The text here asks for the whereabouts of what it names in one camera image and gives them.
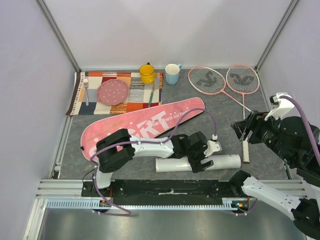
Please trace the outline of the white shuttlecock tube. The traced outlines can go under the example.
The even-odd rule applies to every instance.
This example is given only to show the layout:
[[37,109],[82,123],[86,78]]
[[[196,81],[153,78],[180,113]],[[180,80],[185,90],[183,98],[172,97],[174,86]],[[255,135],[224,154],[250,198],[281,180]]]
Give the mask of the white shuttlecock tube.
[[224,170],[239,169],[241,158],[238,154],[211,155],[197,163],[191,164],[187,157],[156,158],[155,169],[157,173],[163,172],[187,172],[194,170]]

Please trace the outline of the pink badminton racket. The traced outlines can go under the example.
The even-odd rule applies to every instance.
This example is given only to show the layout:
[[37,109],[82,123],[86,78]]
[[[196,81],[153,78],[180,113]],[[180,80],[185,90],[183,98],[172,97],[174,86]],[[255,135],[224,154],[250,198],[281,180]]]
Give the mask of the pink badminton racket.
[[260,79],[256,71],[246,64],[234,64],[226,73],[226,83],[228,87],[235,93],[241,94],[243,119],[246,118],[245,113],[245,95],[255,93],[260,87]]
[[187,77],[190,84],[198,92],[203,93],[205,95],[217,95],[223,93],[229,98],[231,98],[233,101],[238,103],[240,106],[242,106],[243,109],[246,109],[249,112],[251,112],[251,110],[248,107],[246,107],[243,103],[236,100],[234,97],[232,97],[225,91],[227,81],[224,78],[224,76],[218,71],[205,66],[196,66],[188,72]]

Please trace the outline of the pink racket bag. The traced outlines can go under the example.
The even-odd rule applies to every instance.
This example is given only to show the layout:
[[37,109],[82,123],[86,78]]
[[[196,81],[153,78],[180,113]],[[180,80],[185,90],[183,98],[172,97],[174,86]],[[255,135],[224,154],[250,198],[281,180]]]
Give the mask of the pink racket bag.
[[199,97],[153,106],[121,115],[107,117],[90,124],[80,138],[80,149],[89,160],[96,153],[96,143],[120,129],[128,129],[130,135],[155,138],[173,129],[189,110],[205,109]]

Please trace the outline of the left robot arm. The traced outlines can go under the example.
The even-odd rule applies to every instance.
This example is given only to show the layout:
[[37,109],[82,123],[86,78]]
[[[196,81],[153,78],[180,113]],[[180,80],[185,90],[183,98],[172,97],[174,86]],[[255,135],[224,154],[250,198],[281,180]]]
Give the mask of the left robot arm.
[[143,138],[130,135],[128,129],[120,129],[96,144],[97,158],[92,191],[99,197],[110,191],[113,172],[118,171],[127,162],[138,157],[159,157],[181,159],[186,157],[193,173],[203,172],[214,163],[209,159],[213,153],[221,150],[217,136],[208,140],[198,131],[191,135],[178,134],[164,138]]

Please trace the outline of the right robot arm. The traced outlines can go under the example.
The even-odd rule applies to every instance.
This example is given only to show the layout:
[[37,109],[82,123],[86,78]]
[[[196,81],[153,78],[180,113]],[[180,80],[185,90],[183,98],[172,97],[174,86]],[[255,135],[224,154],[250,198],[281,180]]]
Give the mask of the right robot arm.
[[[315,143],[319,136],[318,127],[304,122],[299,116],[276,119],[267,112],[252,112],[246,119],[231,124],[240,141],[265,144],[298,176],[311,187],[320,186],[320,164],[316,152],[320,145]],[[285,194],[261,183],[249,173],[240,170],[229,180],[229,191],[235,197],[243,194],[254,197],[277,209],[291,219],[295,227],[306,236],[320,238],[320,199],[302,198]]]

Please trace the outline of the light blue mug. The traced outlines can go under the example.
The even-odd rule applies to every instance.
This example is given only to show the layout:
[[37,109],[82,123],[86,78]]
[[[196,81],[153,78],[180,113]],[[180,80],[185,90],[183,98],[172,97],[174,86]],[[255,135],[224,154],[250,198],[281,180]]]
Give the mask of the light blue mug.
[[179,81],[181,64],[168,64],[165,67],[165,80],[168,85],[174,86]]

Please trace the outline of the yellow glass mug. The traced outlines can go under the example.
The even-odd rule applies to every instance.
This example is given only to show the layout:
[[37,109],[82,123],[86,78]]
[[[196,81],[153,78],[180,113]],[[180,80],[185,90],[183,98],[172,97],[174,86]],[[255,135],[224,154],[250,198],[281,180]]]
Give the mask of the yellow glass mug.
[[139,74],[143,84],[149,85],[155,81],[155,68],[149,62],[139,68]]

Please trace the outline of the pink dotted plate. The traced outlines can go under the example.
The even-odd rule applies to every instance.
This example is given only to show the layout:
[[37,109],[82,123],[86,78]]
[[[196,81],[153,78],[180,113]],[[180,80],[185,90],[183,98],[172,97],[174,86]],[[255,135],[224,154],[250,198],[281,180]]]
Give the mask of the pink dotted plate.
[[128,95],[130,88],[118,79],[110,79],[103,82],[97,89],[97,100],[106,106],[116,106],[123,103]]

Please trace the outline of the colourful patchwork placemat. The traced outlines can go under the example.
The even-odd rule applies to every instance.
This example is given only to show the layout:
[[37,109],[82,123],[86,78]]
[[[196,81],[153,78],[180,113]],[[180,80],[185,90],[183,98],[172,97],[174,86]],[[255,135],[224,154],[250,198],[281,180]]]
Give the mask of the colourful patchwork placemat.
[[162,104],[163,74],[144,84],[138,72],[85,71],[75,74],[67,116],[118,115]]

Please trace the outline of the silver fork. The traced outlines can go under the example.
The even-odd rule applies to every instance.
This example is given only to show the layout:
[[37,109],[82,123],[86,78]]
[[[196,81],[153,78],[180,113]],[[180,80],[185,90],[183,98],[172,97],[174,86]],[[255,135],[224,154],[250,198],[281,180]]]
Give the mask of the silver fork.
[[83,80],[84,93],[85,93],[85,105],[89,105],[89,96],[88,96],[88,88],[89,88],[89,80],[85,78]]

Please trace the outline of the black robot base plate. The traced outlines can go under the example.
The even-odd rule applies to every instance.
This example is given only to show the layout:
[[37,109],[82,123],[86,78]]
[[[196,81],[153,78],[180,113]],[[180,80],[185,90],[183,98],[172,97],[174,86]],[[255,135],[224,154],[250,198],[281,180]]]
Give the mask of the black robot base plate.
[[254,199],[228,181],[213,179],[116,179],[100,192],[123,206],[220,205],[224,198]]

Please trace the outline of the aluminium frame rail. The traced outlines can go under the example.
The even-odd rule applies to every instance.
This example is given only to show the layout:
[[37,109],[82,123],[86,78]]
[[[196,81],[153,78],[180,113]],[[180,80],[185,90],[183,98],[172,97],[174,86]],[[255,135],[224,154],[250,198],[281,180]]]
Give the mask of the aluminium frame rail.
[[68,46],[68,43],[66,39],[64,38],[58,24],[56,23],[54,16],[52,15],[47,3],[45,0],[35,0],[35,3],[37,4],[39,10],[43,14],[45,20],[47,21],[50,29],[52,30],[54,36],[56,37],[59,45],[61,46],[64,54],[66,55],[67,59],[69,60],[71,66],[76,72],[80,72],[81,68],[79,64],[76,61],[76,58],[74,57],[70,47]]

